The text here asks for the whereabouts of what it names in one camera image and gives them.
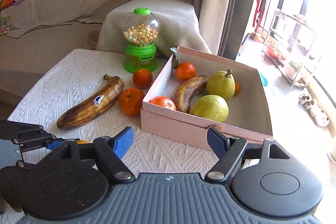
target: tangerine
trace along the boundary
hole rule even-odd
[[[175,74],[181,82],[184,82],[196,76],[196,68],[192,63],[184,62],[176,67]]]
[[[163,106],[165,108],[169,108],[171,110],[176,110],[176,106],[170,98],[166,96],[156,96],[152,100],[149,101],[152,104]]]
[[[119,106],[127,115],[138,115],[142,107],[145,94],[138,89],[126,89],[119,97]]]
[[[238,94],[239,92],[241,92],[242,90],[242,86],[238,83],[238,82],[235,82],[235,95]]]
[[[135,73],[133,73],[133,84],[138,89],[146,89],[153,82],[153,75],[147,69],[139,69]]]

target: green lid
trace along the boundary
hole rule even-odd
[[[136,8],[133,13],[137,14],[137,15],[149,15],[151,13],[150,9],[148,8]]]

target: pear stem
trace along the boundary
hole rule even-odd
[[[112,78],[111,75],[104,75],[104,80],[110,80]]]
[[[226,78],[229,78],[231,74],[232,74],[232,70],[231,70],[231,69],[228,69],[228,70],[227,70],[227,73],[225,74],[225,77],[226,77]]]

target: green base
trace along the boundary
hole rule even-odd
[[[137,47],[129,43],[125,49],[125,54],[124,68],[130,73],[135,73],[139,69],[154,71],[158,67],[156,62],[156,46],[154,43],[145,47]]]
[[[139,68],[135,68],[135,67],[131,67],[129,66],[128,64],[124,63],[124,69],[127,70],[128,72],[130,73],[135,73],[137,70],[139,69],[147,69],[149,70],[150,72],[153,72],[155,71],[156,69],[158,68],[158,64],[155,62],[153,65],[150,65],[150,66],[142,66],[142,67],[139,67]]]

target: white blanket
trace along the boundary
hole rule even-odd
[[[83,23],[103,23],[105,16],[114,8],[130,0],[26,0],[19,5],[1,11],[1,16],[11,16],[10,37],[23,34],[42,26]]]
[[[132,0],[115,8],[106,16],[97,50],[125,52],[127,40],[122,31],[123,23],[126,16],[139,7],[149,8],[157,16],[160,33],[155,45],[166,57],[171,55],[170,48],[177,46],[211,53],[200,35],[192,0]]]
[[[134,129],[134,143],[123,162],[137,176],[140,172],[186,173],[202,175],[217,162],[211,151],[184,145],[140,129],[140,116],[127,116],[119,105],[92,122],[73,130],[60,130],[57,119],[68,109],[100,90],[106,81],[103,75],[118,75],[125,89],[133,87],[132,74],[123,68],[125,55],[112,52],[74,50],[47,72],[22,99],[9,117],[10,121],[42,124],[44,129],[59,138],[80,138],[92,142],[99,136],[115,136],[126,126]],[[165,60],[159,60],[157,77]],[[46,149],[24,153],[26,162],[37,163],[47,154]],[[23,213],[9,206],[0,216],[1,224],[13,224]]]

